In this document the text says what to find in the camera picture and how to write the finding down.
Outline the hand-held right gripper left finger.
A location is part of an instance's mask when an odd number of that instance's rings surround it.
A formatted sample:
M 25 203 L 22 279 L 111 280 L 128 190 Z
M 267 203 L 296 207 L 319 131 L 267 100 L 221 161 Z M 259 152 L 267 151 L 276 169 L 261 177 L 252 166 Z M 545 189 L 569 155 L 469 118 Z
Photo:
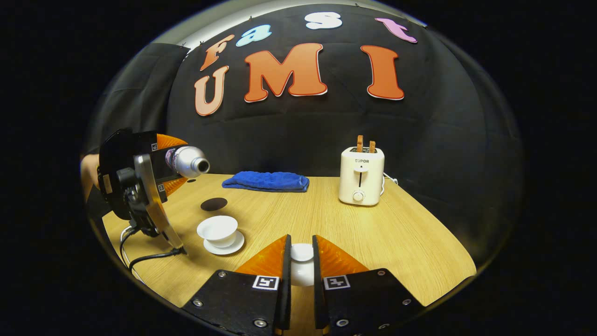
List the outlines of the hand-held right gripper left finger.
M 281 336 L 290 328 L 291 248 L 285 235 L 236 272 L 216 270 L 182 309 L 229 336 Z

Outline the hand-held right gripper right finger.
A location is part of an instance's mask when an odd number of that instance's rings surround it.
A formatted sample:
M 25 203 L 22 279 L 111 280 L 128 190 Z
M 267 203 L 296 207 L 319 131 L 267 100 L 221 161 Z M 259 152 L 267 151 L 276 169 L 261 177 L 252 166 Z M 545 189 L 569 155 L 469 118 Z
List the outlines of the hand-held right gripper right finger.
M 315 327 L 325 336 L 396 336 L 425 307 L 386 268 L 369 269 L 315 235 Z

